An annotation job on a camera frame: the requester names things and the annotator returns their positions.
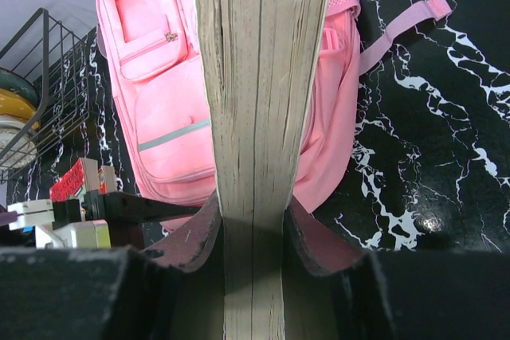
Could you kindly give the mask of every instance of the black marble wall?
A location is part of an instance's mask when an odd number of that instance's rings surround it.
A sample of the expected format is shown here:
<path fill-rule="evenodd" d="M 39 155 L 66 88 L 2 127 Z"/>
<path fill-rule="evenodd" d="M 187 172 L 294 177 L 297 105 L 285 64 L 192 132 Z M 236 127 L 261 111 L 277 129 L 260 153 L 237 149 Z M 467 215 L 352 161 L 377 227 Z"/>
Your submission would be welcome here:
<path fill-rule="evenodd" d="M 362 0 L 363 44 L 416 1 Z M 510 249 L 510 0 L 448 1 L 446 21 L 408 31 L 360 78 L 347 173 L 314 215 L 364 248 Z M 82 155 L 113 165 L 120 190 L 137 193 L 107 66 L 94 31 L 87 38 L 82 69 L 96 114 L 10 181 L 10 201 L 48 197 Z"/>

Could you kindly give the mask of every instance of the white plastic object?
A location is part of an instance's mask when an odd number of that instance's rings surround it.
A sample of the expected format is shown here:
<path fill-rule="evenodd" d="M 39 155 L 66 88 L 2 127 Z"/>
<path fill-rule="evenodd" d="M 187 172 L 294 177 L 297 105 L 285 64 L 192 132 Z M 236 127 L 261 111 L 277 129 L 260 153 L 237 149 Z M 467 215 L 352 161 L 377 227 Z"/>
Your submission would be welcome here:
<path fill-rule="evenodd" d="M 9 230 L 45 225 L 55 221 L 53 203 L 49 199 L 14 203 L 7 206 L 7 211 L 18 213 L 18 220 L 9 223 Z"/>
<path fill-rule="evenodd" d="M 110 248 L 106 221 L 75 222 L 56 230 L 51 225 L 35 228 L 36 248 Z"/>

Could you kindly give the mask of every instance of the backpack strap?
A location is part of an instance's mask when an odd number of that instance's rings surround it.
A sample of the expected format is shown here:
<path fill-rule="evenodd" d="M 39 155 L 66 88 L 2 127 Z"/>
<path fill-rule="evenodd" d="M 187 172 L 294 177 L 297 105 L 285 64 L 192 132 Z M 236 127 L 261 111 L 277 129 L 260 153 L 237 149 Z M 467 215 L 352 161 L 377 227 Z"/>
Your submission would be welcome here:
<path fill-rule="evenodd" d="M 368 72 L 393 45 L 393 40 L 418 23 L 434 18 L 436 21 L 452 13 L 446 0 L 421 0 L 398 15 L 386 28 L 384 34 L 370 47 L 361 52 L 359 75 Z"/>
<path fill-rule="evenodd" d="M 98 24 L 96 27 L 96 35 L 97 35 L 97 49 L 105 59 L 108 59 L 108 57 L 106 56 L 106 45 L 104 44 L 103 31 L 101 31 L 100 24 Z"/>

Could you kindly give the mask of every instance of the reflective strip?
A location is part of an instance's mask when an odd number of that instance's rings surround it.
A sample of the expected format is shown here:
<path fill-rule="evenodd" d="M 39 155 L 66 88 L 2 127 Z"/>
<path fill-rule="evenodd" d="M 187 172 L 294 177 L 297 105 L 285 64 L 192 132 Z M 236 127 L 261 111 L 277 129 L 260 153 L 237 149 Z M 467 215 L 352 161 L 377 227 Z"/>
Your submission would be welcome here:
<path fill-rule="evenodd" d="M 204 127 L 210 126 L 210 120 L 204 119 L 203 121 L 199 121 L 197 123 L 192 123 L 191 125 L 188 125 L 187 127 L 182 127 L 178 129 L 177 131 L 171 131 L 170 133 L 166 135 L 162 135 L 161 137 L 158 137 L 157 139 L 152 139 L 151 141 L 147 143 L 140 143 L 138 145 L 138 151 L 144 151 L 147 149 L 152 149 L 153 147 L 157 147 L 159 145 L 163 145 L 164 143 L 167 143 L 171 141 L 172 139 L 178 139 L 179 137 L 183 135 L 187 135 L 188 133 L 191 133 L 193 131 L 198 131 L 200 129 L 203 129 Z"/>

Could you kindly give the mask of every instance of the book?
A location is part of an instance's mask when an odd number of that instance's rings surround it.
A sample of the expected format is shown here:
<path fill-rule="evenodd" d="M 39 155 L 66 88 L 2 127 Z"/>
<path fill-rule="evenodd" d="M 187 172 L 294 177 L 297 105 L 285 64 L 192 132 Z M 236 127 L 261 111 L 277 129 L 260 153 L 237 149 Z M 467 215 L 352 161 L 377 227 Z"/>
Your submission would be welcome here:
<path fill-rule="evenodd" d="M 79 158 L 73 167 L 49 189 L 49 198 L 54 202 L 78 199 L 81 204 L 85 193 L 99 188 L 97 161 Z M 84 214 L 84 209 L 81 209 L 82 220 L 84 220 Z"/>
<path fill-rule="evenodd" d="M 102 165 L 98 170 L 99 190 L 102 194 L 117 191 L 117 176 L 113 166 Z"/>
<path fill-rule="evenodd" d="M 305 320 L 284 321 L 282 222 L 328 0 L 195 4 L 225 230 L 225 338 L 284 339 Z M 219 337 L 217 325 L 189 338 Z"/>

